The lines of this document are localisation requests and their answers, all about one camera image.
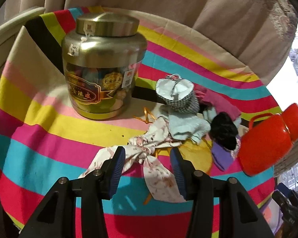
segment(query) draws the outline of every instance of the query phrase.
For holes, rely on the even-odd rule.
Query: beige curtain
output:
[[[298,15],[288,0],[7,0],[5,18],[32,6],[46,12],[77,6],[132,9],[196,29],[268,84],[285,62]]]

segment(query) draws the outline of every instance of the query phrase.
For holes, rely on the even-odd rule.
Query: striped tablecloth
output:
[[[75,19],[100,7],[51,12],[26,23],[11,49],[0,80],[0,200],[22,228],[43,196],[61,176],[77,178],[102,147],[126,144],[148,126],[132,117],[144,106],[157,112],[155,84],[166,74],[181,77],[220,93],[242,111],[242,124],[254,115],[278,113],[274,98],[258,77],[211,40],[179,23],[143,12],[118,10],[140,19],[138,31],[148,50],[138,71],[130,109],[115,120],[90,121],[71,107],[65,84],[61,40],[75,28]],[[159,160],[170,167],[167,153]],[[236,160],[210,175],[236,177],[258,206],[274,188],[273,169],[247,177]],[[172,204],[151,199],[142,166],[134,164],[119,183],[116,195],[103,201],[109,237],[185,237],[191,202]],[[81,235],[81,201],[76,203],[76,236]],[[214,199],[213,236],[218,236],[219,200]]]

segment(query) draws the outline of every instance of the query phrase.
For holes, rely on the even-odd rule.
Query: red label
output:
[[[101,87],[98,84],[90,83],[73,74],[67,74],[67,79],[71,96],[82,104],[97,104],[102,99],[112,98],[109,94],[113,90],[101,91]]]

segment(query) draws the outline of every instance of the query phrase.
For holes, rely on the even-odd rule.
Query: chair backrest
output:
[[[28,20],[44,13],[45,8],[35,7],[16,15],[0,26],[0,76],[10,49],[21,28]]]

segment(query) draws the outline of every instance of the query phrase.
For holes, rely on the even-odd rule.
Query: metal canister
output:
[[[74,109],[94,120],[114,117],[131,102],[147,41],[139,20],[113,12],[87,13],[62,41],[64,75]]]

